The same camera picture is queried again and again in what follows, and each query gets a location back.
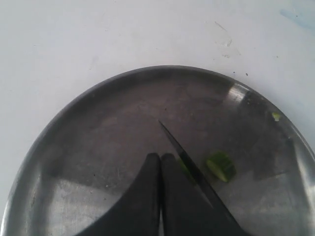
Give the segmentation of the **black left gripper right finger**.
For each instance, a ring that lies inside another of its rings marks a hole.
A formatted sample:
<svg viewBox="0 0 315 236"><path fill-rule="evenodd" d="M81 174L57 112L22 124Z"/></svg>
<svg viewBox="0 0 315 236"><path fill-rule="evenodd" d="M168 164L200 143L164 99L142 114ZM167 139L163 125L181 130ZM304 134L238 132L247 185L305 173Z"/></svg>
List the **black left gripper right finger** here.
<svg viewBox="0 0 315 236"><path fill-rule="evenodd" d="M174 155L161 157L163 229L166 236L242 236L244 231L215 211L185 177Z"/></svg>

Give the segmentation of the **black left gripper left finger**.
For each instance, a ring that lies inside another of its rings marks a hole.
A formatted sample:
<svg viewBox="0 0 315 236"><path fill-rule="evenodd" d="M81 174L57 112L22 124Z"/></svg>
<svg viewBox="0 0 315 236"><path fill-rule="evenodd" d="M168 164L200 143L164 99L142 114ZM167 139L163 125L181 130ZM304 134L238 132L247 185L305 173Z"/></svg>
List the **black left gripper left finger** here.
<svg viewBox="0 0 315 236"><path fill-rule="evenodd" d="M157 236L160 222L160 157L149 153L122 197L79 236Z"/></svg>

